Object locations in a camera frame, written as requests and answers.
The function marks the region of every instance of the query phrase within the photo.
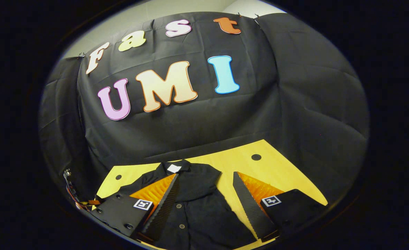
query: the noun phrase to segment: shirt collar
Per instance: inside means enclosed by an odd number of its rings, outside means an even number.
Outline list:
[[[160,165],[156,168],[155,172],[158,176],[160,177],[165,177],[171,174],[174,174],[171,171],[168,171],[168,168],[171,166],[178,166],[181,167],[177,173],[183,172],[183,171],[189,171],[190,169],[190,162],[187,160],[179,160],[179,161],[173,161],[173,162],[162,162]]]

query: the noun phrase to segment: pink letter u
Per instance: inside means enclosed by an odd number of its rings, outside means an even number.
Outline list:
[[[130,101],[127,95],[126,84],[127,78],[118,80],[113,87],[118,90],[121,100],[121,109],[116,110],[112,106],[110,101],[110,87],[105,87],[98,92],[98,97],[101,99],[101,104],[103,105],[104,112],[107,117],[111,120],[121,120],[124,119],[130,113]]]

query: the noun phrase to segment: black hole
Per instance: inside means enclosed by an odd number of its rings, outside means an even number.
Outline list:
[[[252,160],[260,160],[261,159],[261,155],[252,155]]]

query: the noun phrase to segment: orange soft pad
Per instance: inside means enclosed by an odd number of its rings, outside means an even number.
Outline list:
[[[168,190],[169,185],[171,184],[175,175],[176,174],[171,174],[159,180],[158,182],[154,182],[150,184],[149,186],[143,189],[140,189],[136,191],[135,193],[129,195],[130,197],[133,197],[133,198],[153,202],[153,209],[147,218],[149,218],[152,215],[152,213],[155,211],[156,207],[158,206],[164,194],[166,193],[166,190]]]
[[[242,174],[240,172],[237,172],[237,174],[243,181],[244,185],[249,190],[254,200],[257,202],[258,206],[261,208],[261,210],[263,210],[265,214],[266,211],[260,205],[261,199],[284,193],[282,190],[275,188],[269,184],[266,184],[262,181],[259,181],[253,177],[250,177],[249,175]]]

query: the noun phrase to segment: letter m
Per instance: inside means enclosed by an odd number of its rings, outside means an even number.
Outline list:
[[[169,105],[174,89],[174,101],[177,103],[191,101],[198,97],[198,93],[193,91],[190,85],[189,75],[187,74],[188,66],[188,61],[172,63],[169,67],[166,80],[163,80],[153,70],[144,71],[135,77],[143,87],[144,99],[146,100],[146,106],[144,106],[145,112],[152,112],[161,107],[161,104],[155,100],[155,95],[157,95],[165,105]]]

